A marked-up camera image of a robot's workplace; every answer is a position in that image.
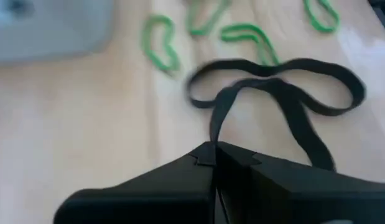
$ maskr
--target gray object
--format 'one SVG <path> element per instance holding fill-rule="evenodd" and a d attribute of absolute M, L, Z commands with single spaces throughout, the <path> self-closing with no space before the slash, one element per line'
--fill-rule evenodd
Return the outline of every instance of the gray object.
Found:
<path fill-rule="evenodd" d="M 112 18 L 112 0 L 0 0 L 0 63 L 96 51 Z"/>

